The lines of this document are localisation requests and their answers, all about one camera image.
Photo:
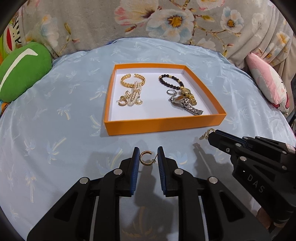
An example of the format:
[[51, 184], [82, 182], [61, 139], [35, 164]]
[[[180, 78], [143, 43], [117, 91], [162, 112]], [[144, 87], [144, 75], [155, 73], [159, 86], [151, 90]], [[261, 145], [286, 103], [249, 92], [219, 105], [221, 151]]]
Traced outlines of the colourful cartoon monkey blanket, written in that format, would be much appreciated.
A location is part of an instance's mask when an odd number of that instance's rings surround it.
[[16, 13], [1, 35], [1, 53], [0, 63], [11, 54], [12, 51], [22, 47], [20, 28], [19, 28], [19, 14]]

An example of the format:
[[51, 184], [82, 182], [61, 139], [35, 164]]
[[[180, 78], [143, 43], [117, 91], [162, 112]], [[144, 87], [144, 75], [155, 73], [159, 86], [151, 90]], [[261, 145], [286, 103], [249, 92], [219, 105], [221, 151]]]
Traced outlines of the pink cartoon pillow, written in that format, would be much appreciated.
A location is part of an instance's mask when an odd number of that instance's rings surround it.
[[278, 73], [254, 53], [245, 58], [253, 79], [266, 99], [283, 114], [288, 114], [290, 101], [287, 89]]

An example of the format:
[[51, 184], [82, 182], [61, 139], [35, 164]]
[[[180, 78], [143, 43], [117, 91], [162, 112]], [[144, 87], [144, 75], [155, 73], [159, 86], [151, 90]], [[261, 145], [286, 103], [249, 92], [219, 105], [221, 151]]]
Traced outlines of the small gold hoop earring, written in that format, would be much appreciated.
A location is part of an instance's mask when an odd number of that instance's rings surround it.
[[121, 96], [120, 99], [117, 101], [119, 106], [126, 106], [127, 105], [127, 99], [125, 96]]

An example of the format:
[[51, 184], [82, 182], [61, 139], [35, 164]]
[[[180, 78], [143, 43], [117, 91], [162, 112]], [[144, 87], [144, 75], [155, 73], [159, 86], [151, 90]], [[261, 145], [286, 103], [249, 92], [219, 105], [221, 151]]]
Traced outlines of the pearl hair clip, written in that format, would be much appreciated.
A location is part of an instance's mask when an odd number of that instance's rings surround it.
[[132, 89], [132, 93], [130, 94], [128, 100], [127, 100], [127, 104], [128, 106], [133, 106], [135, 105], [141, 105], [142, 104], [142, 100], [140, 99], [140, 94], [142, 91], [142, 85], [136, 81], [134, 83], [134, 87]]

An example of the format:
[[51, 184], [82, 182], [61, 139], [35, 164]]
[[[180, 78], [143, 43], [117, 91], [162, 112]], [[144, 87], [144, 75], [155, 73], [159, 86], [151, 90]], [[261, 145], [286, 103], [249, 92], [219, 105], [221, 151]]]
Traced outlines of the gold metal wristwatch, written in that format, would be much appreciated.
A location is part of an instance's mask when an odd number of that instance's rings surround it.
[[189, 99], [191, 105], [193, 106], [197, 105], [197, 101], [193, 96], [193, 94], [191, 93], [191, 90], [185, 87], [181, 87], [181, 94]]

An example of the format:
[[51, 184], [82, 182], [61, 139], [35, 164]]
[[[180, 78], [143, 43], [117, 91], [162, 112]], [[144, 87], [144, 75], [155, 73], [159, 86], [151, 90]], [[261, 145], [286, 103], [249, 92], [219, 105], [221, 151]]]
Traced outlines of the gold hoop earring pair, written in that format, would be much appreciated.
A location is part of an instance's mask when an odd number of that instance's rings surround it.
[[214, 128], [208, 129], [201, 137], [199, 137], [199, 140], [203, 140], [203, 139], [207, 140], [210, 133], [212, 133], [212, 132], [215, 132]]

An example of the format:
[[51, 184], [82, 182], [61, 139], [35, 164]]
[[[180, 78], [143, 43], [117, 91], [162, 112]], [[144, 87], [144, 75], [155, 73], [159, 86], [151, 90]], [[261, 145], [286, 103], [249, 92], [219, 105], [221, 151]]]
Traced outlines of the light blue palm bedsheet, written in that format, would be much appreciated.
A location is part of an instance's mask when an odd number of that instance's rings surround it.
[[232, 177], [229, 156], [200, 140], [204, 128], [107, 134], [103, 123], [107, 87], [114, 65], [123, 63], [185, 65], [225, 109], [221, 130], [295, 144], [284, 115], [267, 102], [249, 75], [218, 52], [128, 38], [63, 56], [1, 117], [1, 208], [22, 238], [79, 178], [104, 176], [135, 147], [156, 152], [162, 146], [180, 168], [203, 179], [217, 177], [252, 213], [259, 209]]

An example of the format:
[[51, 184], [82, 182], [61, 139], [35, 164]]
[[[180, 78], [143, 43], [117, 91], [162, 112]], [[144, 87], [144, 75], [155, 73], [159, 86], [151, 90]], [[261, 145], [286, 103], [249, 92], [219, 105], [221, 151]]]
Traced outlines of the green plush cushion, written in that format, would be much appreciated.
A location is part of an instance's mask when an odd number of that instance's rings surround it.
[[12, 102], [52, 68], [52, 56], [42, 44], [30, 42], [1, 64], [1, 101]]

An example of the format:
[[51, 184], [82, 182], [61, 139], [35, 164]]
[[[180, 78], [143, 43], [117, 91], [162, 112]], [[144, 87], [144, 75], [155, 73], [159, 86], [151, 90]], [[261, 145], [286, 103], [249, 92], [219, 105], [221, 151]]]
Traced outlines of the gold chain bangle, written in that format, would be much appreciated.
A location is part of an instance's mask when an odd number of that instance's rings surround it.
[[[128, 83], [128, 82], [126, 82], [126, 80], [127, 80], [128, 78], [131, 78], [131, 77], [137, 78], [137, 79], [139, 79], [140, 81], [135, 81], [134, 83]], [[127, 88], [134, 88], [135, 85], [138, 84], [138, 83], [139, 83], [141, 86], [143, 86], [143, 85], [145, 84], [145, 81], [146, 81], [145, 77], [142, 76], [142, 75], [140, 75], [140, 74], [137, 74], [137, 73], [135, 73], [134, 75], [131, 75], [131, 74], [128, 73], [128, 74], [126, 74], [126, 75], [123, 75], [123, 76], [121, 77], [121, 79], [120, 79], [120, 83], [121, 83], [121, 85], [124, 86], [124, 87], [127, 87]]]

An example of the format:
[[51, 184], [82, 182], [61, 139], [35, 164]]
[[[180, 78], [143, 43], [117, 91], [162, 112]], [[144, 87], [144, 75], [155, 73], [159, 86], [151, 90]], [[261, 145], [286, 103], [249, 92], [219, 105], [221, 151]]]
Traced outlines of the grey floral blanket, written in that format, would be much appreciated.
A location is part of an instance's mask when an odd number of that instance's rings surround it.
[[126, 37], [149, 37], [220, 52], [238, 67], [253, 52], [275, 66], [293, 30], [270, 1], [27, 1], [18, 11], [21, 41], [54, 57]]

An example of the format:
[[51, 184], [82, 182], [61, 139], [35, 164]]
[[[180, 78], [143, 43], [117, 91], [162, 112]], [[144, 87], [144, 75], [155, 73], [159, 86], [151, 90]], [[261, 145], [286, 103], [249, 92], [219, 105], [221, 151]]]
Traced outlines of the silver metal wristwatch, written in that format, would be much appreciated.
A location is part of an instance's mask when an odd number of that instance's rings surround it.
[[202, 115], [203, 114], [202, 110], [196, 109], [190, 104], [190, 100], [187, 97], [184, 97], [181, 95], [180, 96], [171, 96], [169, 99], [169, 102], [173, 106], [175, 106], [177, 108], [182, 108], [192, 115]]

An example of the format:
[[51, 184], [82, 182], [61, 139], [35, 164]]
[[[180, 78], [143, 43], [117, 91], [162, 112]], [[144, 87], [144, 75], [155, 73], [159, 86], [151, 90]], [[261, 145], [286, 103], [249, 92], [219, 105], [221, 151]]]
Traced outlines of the orange cardboard box tray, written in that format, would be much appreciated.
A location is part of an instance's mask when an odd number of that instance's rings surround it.
[[[146, 83], [141, 92], [143, 103], [134, 106], [119, 106], [118, 100], [126, 88], [120, 83], [126, 74], [141, 74]], [[203, 114], [194, 116], [169, 102], [167, 87], [160, 84], [162, 74], [179, 78], [191, 90], [197, 100], [197, 109]], [[218, 126], [226, 117], [222, 105], [185, 65], [165, 63], [128, 63], [114, 65], [107, 91], [104, 124], [110, 136], [155, 133]]]

